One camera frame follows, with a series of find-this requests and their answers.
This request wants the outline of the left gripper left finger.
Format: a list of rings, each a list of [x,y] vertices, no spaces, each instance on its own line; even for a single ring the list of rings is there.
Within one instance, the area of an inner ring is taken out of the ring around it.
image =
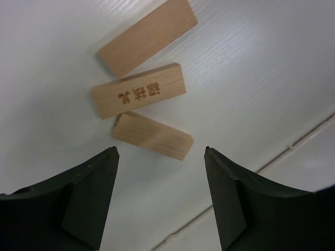
[[[116,147],[1,194],[1,250],[99,250],[119,162]]]

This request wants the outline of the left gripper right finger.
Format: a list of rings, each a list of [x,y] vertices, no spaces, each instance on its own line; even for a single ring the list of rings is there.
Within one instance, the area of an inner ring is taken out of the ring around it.
[[[211,147],[204,159],[222,250],[334,250],[334,186],[288,187]]]

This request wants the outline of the wood block with print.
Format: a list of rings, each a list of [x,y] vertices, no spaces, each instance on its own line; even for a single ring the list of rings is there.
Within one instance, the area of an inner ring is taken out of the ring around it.
[[[182,67],[172,63],[91,89],[102,119],[186,93]]]

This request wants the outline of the wood block numbered twelve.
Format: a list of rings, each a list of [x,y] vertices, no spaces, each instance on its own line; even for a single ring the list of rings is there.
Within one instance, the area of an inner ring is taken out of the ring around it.
[[[97,54],[121,78],[197,24],[189,1],[166,1],[102,46]]]

